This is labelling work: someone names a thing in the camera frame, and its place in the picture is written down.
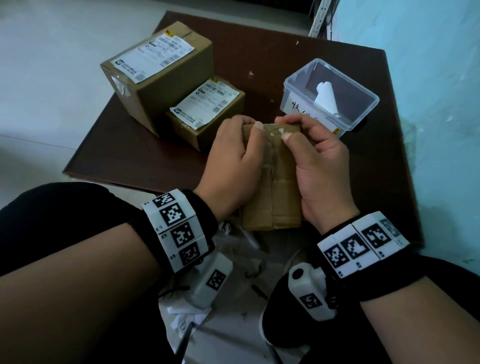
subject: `fingernail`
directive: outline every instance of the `fingernail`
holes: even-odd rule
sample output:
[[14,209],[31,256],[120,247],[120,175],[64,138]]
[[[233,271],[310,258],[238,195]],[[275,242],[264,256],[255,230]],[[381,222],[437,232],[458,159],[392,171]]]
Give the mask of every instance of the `fingernail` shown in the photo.
[[283,133],[283,135],[282,135],[282,140],[283,140],[284,142],[286,142],[287,139],[290,138],[291,135],[292,135],[292,133],[289,133],[289,132]]
[[262,124],[261,121],[256,121],[253,126],[254,126],[255,128],[257,128],[257,129],[260,129],[260,130],[263,130],[263,129],[264,129],[264,125]]

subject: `right hand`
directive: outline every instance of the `right hand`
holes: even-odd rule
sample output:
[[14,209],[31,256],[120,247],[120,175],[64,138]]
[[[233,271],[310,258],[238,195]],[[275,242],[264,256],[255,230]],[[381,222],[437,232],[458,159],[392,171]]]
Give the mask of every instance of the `right hand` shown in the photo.
[[282,135],[297,163],[303,216],[321,234],[357,216],[360,212],[350,189],[346,145],[305,114],[279,116],[275,123],[299,123],[309,137],[303,133]]

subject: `hand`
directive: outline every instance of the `hand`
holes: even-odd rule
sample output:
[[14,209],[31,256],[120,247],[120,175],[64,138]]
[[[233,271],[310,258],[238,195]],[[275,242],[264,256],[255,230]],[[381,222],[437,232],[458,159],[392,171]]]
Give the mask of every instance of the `hand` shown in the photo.
[[[246,150],[243,124],[254,124]],[[264,125],[248,116],[235,115],[220,125],[204,175],[194,190],[210,207],[218,222],[255,193],[262,174],[265,142]]]
[[300,123],[302,133],[282,139],[297,163],[303,216],[321,234],[360,212],[353,202],[348,172],[348,149],[319,121],[305,114],[277,117],[275,123]]

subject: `left hand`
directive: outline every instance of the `left hand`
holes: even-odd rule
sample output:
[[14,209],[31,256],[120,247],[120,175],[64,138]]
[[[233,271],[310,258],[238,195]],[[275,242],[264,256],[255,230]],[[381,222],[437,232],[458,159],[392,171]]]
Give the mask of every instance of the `left hand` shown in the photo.
[[[242,125],[253,124],[247,148]],[[235,115],[220,125],[208,155],[204,175],[194,192],[210,207],[218,222],[247,202],[262,174],[265,131],[260,121]]]

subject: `plastic container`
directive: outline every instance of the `plastic container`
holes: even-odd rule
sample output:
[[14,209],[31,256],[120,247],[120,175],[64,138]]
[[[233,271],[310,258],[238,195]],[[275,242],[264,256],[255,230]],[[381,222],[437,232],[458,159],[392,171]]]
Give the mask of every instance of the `plastic container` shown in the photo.
[[[317,86],[321,82],[332,84],[338,113],[332,114],[315,103]],[[380,101],[380,98],[372,91],[319,58],[314,59],[288,77],[284,86],[280,106],[282,111],[287,114],[295,112],[318,113],[320,122],[323,124],[331,122],[342,131],[355,128]],[[295,106],[299,103],[300,108],[295,109]],[[330,124],[326,126],[335,132],[336,128],[329,127]]]

